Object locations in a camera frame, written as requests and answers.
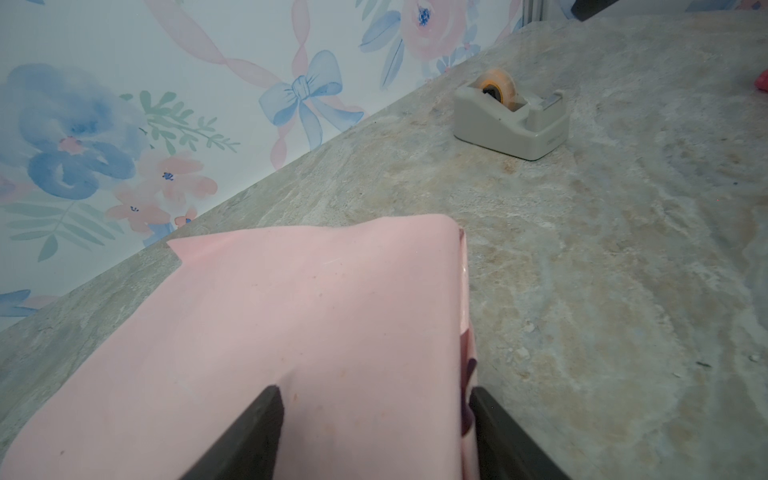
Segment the gray tape dispenser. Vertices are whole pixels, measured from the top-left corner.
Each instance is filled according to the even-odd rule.
[[[503,70],[489,70],[460,87],[453,101],[453,134],[480,147],[533,161],[568,138],[565,92],[540,98],[517,89]]]

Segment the marble countertop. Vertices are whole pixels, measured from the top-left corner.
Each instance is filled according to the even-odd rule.
[[[444,213],[480,383],[574,480],[768,472],[768,15],[536,23],[172,237]],[[487,68],[564,89],[536,162],[452,136]],[[179,265],[165,242],[0,333],[0,453]]]

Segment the tape roll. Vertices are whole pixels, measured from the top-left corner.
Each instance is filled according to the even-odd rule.
[[[515,106],[517,88],[512,76],[506,71],[499,68],[488,70],[475,80],[472,87],[483,90],[483,93],[491,95],[510,110]]]

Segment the blue bow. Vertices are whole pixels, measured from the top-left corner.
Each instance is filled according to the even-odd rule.
[[[339,110],[317,98],[338,94],[341,89],[341,71],[336,56],[323,50],[314,56],[306,75],[300,75],[292,85],[282,82],[274,85],[261,95],[259,104],[266,118],[277,127],[288,123],[298,107],[310,149],[314,149],[323,142],[323,128],[317,115],[304,103],[306,100],[310,100],[315,109],[340,131],[352,127],[362,118],[361,111]]]

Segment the floral wallpaper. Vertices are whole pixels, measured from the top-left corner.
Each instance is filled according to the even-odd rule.
[[[523,0],[7,0],[0,330],[522,26]]]

